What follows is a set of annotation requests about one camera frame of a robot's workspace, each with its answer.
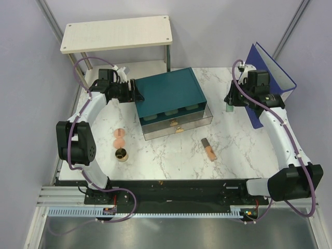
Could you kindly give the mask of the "teal drawer organizer box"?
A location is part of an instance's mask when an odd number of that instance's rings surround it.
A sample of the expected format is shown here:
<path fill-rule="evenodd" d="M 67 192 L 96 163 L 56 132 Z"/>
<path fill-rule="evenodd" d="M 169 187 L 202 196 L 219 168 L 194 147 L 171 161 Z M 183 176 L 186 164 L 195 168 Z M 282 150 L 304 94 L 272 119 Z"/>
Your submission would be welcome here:
<path fill-rule="evenodd" d="M 158 114 L 205 108 L 207 100 L 191 67 L 136 79 L 144 101 L 136 102 L 139 119 L 149 121 Z"/>

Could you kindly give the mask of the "peach lip gloss tube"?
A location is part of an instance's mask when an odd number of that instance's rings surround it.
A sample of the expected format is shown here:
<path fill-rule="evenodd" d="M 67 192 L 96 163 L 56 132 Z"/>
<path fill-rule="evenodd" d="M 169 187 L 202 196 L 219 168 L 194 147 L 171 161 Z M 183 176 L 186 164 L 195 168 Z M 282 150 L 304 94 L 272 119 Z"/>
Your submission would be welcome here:
<path fill-rule="evenodd" d="M 206 153 L 207 153 L 208 158 L 209 158 L 211 161 L 216 160 L 217 157 L 216 157 L 216 155 L 215 155 L 215 153 L 214 153 L 214 151 L 213 151 L 213 149 L 212 149 L 212 146 L 210 145 L 209 141 L 207 140 L 207 138 L 203 138 L 203 139 L 201 140 L 201 142 L 202 142 L 202 145 L 203 145 L 203 147 L 204 147 L 204 149 L 205 149 L 205 151 L 206 151 Z"/>

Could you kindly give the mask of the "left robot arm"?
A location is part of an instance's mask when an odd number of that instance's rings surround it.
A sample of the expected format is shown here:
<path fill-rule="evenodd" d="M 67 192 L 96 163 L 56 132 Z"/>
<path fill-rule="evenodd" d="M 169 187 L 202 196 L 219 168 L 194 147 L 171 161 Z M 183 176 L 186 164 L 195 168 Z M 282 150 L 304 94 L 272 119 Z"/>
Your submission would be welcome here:
<path fill-rule="evenodd" d="M 67 121 L 56 125 L 58 154 L 69 169 L 78 171 L 88 186 L 97 189 L 96 198 L 103 204 L 112 202 L 114 192 L 107 187 L 108 177 L 96 161 L 97 147 L 91 126 L 109 101 L 135 103 L 144 100 L 134 79 L 115 69 L 100 69 L 98 79 L 86 89 L 85 104 Z"/>

